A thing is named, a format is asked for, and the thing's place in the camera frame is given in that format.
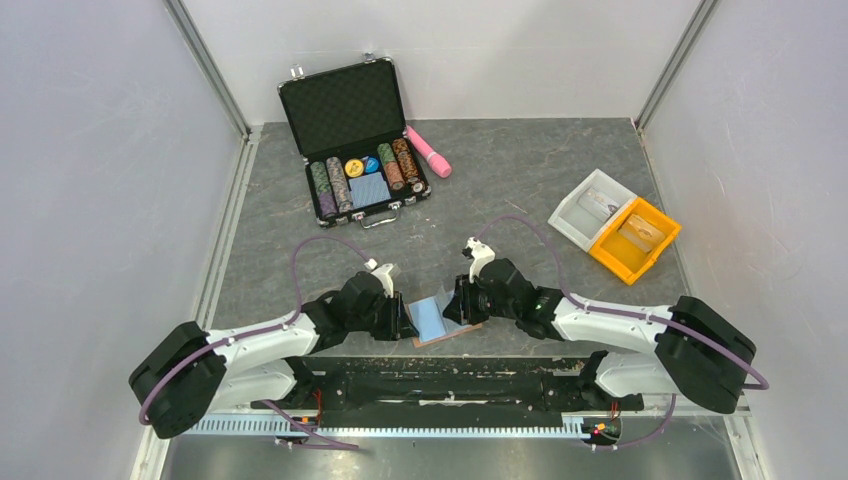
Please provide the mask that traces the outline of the brown leather card holder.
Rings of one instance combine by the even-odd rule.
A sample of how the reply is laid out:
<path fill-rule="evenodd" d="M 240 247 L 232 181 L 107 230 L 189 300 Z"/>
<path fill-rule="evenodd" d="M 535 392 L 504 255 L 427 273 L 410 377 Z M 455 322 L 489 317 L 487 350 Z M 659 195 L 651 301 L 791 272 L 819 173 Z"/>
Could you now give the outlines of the brown leather card holder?
<path fill-rule="evenodd" d="M 481 324 L 460 325 L 444 317 L 443 310 L 452 299 L 453 292 L 440 288 L 435 295 L 407 305 L 412 325 L 418 332 L 412 339 L 415 348 L 422 348 L 482 327 Z"/>

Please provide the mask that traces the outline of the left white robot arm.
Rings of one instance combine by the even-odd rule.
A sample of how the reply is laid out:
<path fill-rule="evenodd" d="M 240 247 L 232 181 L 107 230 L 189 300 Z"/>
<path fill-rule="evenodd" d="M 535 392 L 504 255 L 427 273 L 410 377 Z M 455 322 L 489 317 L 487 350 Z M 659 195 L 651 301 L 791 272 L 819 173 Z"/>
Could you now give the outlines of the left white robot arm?
<path fill-rule="evenodd" d="M 248 327 L 175 327 L 130 374 L 141 424 L 161 439 L 194 427 L 206 414 L 270 401 L 302 407 L 317 388 L 305 357 L 342 344 L 352 332 L 399 341 L 419 332 L 400 292 L 383 271 L 361 271 L 276 319 Z"/>

